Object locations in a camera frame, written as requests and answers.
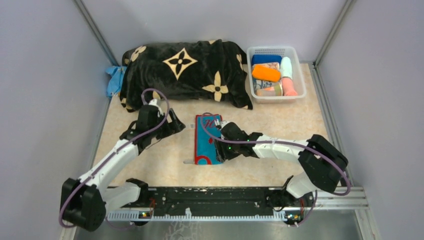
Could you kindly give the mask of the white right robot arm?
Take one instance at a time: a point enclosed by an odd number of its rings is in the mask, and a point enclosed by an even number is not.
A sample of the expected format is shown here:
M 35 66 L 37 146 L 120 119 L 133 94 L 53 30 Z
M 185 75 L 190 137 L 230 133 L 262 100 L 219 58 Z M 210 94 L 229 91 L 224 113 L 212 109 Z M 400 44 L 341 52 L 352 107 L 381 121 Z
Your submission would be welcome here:
M 321 190 L 335 194 L 345 173 L 347 158 L 326 138 L 314 134 L 307 140 L 287 140 L 260 132 L 247 134 L 234 122 L 214 120 L 220 137 L 214 137 L 218 161 L 224 163 L 238 156 L 277 159 L 298 164 L 302 172 L 290 177 L 283 186 L 281 199 L 295 206 L 307 193 Z

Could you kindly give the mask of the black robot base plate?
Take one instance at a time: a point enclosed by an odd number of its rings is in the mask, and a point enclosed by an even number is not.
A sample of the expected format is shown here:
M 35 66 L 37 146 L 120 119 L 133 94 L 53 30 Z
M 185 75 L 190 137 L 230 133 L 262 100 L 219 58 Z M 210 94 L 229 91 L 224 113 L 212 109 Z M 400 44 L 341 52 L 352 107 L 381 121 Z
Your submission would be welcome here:
M 132 208 L 151 208 L 156 217 L 267 217 L 285 207 L 311 207 L 313 194 L 291 196 L 281 187 L 150 187 L 143 189 Z

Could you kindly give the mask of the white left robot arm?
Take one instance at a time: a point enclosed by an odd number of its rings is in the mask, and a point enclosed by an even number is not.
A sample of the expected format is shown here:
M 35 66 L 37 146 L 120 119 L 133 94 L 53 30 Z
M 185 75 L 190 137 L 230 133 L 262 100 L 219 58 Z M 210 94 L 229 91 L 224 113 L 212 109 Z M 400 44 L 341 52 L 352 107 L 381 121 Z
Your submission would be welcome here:
M 131 122 L 100 162 L 79 178 L 68 178 L 62 184 L 58 217 L 61 226 L 93 232 L 111 211 L 131 203 L 146 206 L 150 193 L 145 182 L 131 178 L 117 187 L 110 187 L 110 183 L 152 144 L 153 139 L 162 140 L 185 127 L 171 107 L 161 109 L 159 100 L 153 99 L 143 105 L 137 120 Z

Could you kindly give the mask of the red blue patterned towel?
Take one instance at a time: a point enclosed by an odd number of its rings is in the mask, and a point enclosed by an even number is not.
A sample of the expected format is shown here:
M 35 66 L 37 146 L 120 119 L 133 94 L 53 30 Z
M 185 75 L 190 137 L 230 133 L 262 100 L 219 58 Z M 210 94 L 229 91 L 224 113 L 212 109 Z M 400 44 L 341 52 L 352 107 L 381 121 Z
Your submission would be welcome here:
M 201 115 L 195 116 L 195 125 L 194 125 L 194 157 L 193 160 L 185 160 L 184 164 L 194 164 L 194 165 L 219 165 L 221 164 L 218 161 L 216 154 L 216 147 L 214 144 L 214 139 L 211 138 L 205 130 L 212 134 L 213 136 L 220 138 L 220 131 L 216 128 L 214 120 L 222 120 L 222 116 L 219 114 L 214 115 Z

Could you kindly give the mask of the pink panda towel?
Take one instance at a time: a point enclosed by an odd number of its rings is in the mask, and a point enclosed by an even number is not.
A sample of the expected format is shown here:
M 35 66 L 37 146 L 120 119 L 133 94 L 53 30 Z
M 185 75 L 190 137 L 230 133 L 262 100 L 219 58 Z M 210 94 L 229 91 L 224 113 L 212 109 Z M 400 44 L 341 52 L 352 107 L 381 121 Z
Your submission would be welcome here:
M 283 96 L 294 97 L 298 95 L 298 93 L 295 90 L 293 80 L 290 77 L 282 77 L 281 86 L 282 86 Z

